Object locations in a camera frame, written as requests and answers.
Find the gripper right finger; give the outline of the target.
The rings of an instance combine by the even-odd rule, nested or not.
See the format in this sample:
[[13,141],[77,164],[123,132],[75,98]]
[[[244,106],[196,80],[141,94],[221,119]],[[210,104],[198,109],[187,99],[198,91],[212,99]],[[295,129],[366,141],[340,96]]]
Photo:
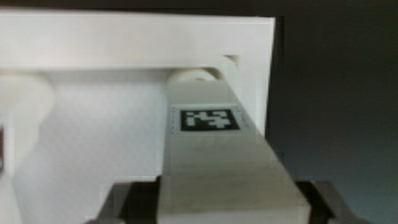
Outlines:
[[361,218],[329,181],[297,181],[311,212],[310,224],[374,224]]

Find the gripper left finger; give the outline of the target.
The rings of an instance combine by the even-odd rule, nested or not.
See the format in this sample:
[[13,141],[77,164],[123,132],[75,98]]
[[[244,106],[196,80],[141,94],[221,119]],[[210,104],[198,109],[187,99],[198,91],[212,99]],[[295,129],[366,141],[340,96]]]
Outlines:
[[112,185],[98,216],[86,224],[159,224],[160,179]]

